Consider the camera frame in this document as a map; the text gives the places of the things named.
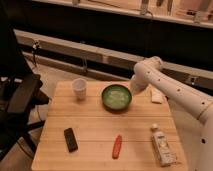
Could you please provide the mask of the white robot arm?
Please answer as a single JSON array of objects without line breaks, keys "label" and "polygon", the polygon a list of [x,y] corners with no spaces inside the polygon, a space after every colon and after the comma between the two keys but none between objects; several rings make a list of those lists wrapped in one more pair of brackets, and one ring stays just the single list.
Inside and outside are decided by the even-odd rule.
[{"label": "white robot arm", "polygon": [[213,96],[200,92],[161,72],[163,61],[158,56],[146,58],[133,67],[131,90],[138,94],[151,84],[181,105],[202,125],[201,151],[196,171],[213,169]]}]

